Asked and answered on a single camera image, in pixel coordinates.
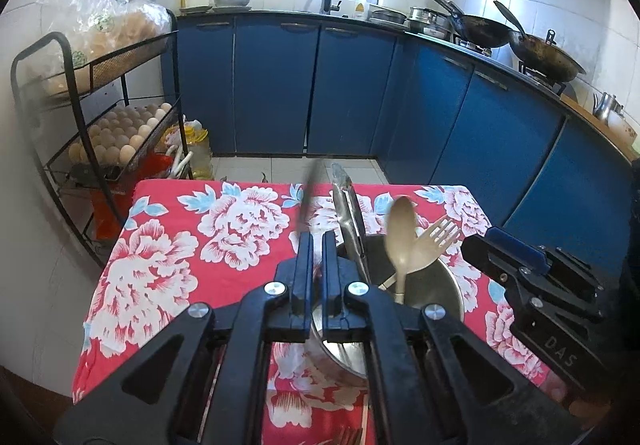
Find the person's right hand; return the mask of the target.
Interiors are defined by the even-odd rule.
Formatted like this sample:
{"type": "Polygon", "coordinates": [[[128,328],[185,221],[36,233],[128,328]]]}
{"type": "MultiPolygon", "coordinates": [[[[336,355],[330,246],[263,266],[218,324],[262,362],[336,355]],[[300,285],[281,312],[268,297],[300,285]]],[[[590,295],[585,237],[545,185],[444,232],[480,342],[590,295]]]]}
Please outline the person's right hand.
{"type": "MultiPolygon", "coordinates": [[[[542,381],[540,389],[555,402],[563,404],[567,400],[568,387],[558,375],[553,373],[553,371],[550,371],[547,378],[542,381]]],[[[572,415],[584,420],[600,418],[602,416],[603,408],[598,405],[589,404],[581,399],[574,399],[574,401],[570,402],[570,405],[568,405],[568,411],[572,415]]]]}

